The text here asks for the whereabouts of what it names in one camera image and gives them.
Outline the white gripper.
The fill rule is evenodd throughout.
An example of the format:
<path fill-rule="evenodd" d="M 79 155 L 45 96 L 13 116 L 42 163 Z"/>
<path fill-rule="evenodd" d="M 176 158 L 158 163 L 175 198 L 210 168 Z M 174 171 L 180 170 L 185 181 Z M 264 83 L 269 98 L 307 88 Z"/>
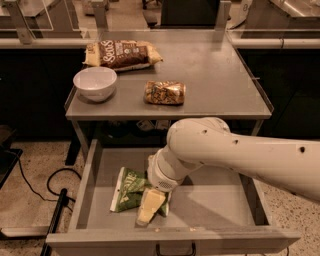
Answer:
<path fill-rule="evenodd" d="M 140 226 L 147 225 L 164 203 L 166 199 L 164 192 L 173 191 L 190 173 L 201 167 L 201 164 L 180 160 L 168 146 L 150 155 L 147 178 L 154 188 L 144 190 L 136 223 Z"/>

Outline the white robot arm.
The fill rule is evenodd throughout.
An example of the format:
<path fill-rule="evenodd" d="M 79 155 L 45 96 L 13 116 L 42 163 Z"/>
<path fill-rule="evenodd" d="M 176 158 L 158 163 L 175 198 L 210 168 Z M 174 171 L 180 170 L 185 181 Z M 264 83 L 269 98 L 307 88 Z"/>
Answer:
<path fill-rule="evenodd" d="M 320 200 L 320 142 L 234 134 L 220 118 L 187 118 L 169 128 L 148 159 L 152 187 L 170 192 L 203 166 L 236 171 L 310 201 Z"/>

